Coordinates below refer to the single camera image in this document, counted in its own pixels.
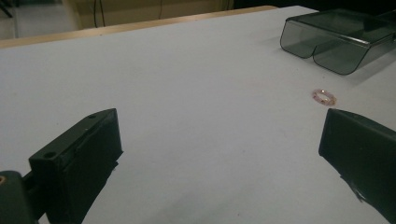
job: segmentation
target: clear plastic lid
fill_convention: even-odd
[[[396,46],[396,25],[379,17],[336,9],[286,20],[282,49],[348,75]]]

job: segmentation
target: screw hole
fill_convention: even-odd
[[[6,177],[3,175],[0,175],[0,185],[4,184],[6,182]]]
[[[46,159],[51,159],[52,157],[54,157],[56,155],[55,152],[47,152],[46,154],[44,154],[44,158]]]

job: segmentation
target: wall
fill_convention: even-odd
[[[93,28],[93,0],[64,0],[77,28]],[[138,21],[153,21],[228,9],[229,0],[102,0],[106,26]],[[103,26],[99,0],[96,22]]]
[[[349,10],[379,15],[396,9],[395,0],[234,0],[235,8],[258,7],[258,6],[275,6],[290,7],[302,6],[315,10],[323,11],[334,8],[345,8]]]

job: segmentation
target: small ring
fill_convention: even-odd
[[[323,105],[335,105],[335,102],[337,101],[334,95],[332,95],[328,91],[320,89],[312,91],[312,98],[314,98],[315,101]]]

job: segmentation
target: table surface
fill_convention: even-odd
[[[387,223],[318,155],[329,107],[396,129],[396,51],[342,77],[283,51],[285,7],[0,49],[0,169],[118,109],[124,154],[84,223]]]

